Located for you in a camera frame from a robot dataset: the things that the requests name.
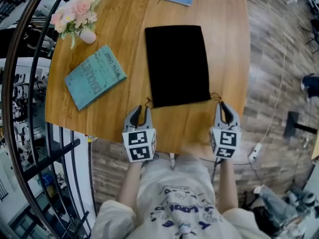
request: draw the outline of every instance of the power strip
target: power strip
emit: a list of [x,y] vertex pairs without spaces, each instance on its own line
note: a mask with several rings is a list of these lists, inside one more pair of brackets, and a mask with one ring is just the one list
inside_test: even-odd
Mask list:
[[259,151],[260,151],[261,147],[262,147],[261,143],[257,143],[256,144],[255,148],[249,154],[248,158],[249,158],[250,161],[255,161],[255,159],[257,158],[257,156],[259,154]]

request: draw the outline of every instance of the white vase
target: white vase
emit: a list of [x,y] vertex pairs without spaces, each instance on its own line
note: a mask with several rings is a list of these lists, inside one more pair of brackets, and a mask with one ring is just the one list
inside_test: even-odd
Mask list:
[[96,34],[89,29],[83,29],[78,36],[88,44],[91,44],[96,40]]

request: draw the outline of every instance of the person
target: person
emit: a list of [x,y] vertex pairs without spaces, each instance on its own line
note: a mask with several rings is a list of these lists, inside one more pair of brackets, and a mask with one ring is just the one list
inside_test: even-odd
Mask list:
[[130,163],[115,201],[103,203],[93,239],[269,239],[254,214],[238,208],[233,163],[220,164],[218,205],[207,168],[180,155],[172,169],[163,153],[146,165]]
[[307,93],[306,101],[312,97],[319,97],[319,75],[309,74],[301,79],[301,90]]
[[[23,40],[28,48],[35,50],[38,40],[40,38],[41,30],[34,27],[28,27],[24,33]],[[42,47],[48,50],[53,50],[55,42],[48,36],[44,37]]]

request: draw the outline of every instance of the white t-shirt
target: white t-shirt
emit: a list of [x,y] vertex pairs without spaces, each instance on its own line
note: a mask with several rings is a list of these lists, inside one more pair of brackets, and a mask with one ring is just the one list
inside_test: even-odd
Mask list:
[[209,178],[203,179],[201,173],[165,170],[144,174],[137,213],[116,201],[106,201],[91,238],[269,239],[258,229],[252,212],[232,209],[220,215]]

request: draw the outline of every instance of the pink flower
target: pink flower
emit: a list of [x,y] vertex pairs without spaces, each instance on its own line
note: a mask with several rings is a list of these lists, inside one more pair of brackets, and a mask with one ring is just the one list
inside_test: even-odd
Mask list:
[[58,21],[55,26],[54,29],[58,32],[58,33],[62,33],[65,29],[66,29],[66,24],[62,21]]
[[88,0],[78,0],[77,3],[73,6],[73,11],[76,14],[84,14],[86,13],[91,6],[91,2]]
[[85,25],[88,22],[88,14],[80,14],[76,17],[76,21],[75,21],[75,28],[79,28],[80,25]]
[[52,15],[50,23],[53,25],[57,24],[60,21],[62,14],[62,10],[56,11],[55,14]]
[[90,23],[93,23],[93,22],[96,22],[96,20],[97,20],[97,15],[96,15],[96,12],[88,12],[87,13],[87,17],[88,17],[88,21],[90,22]]
[[64,12],[63,17],[62,17],[62,21],[63,21],[64,23],[69,23],[69,22],[71,22],[71,21],[74,20],[74,19],[75,19],[75,14],[74,14],[73,11],[71,11],[71,10],[66,10],[66,11]]

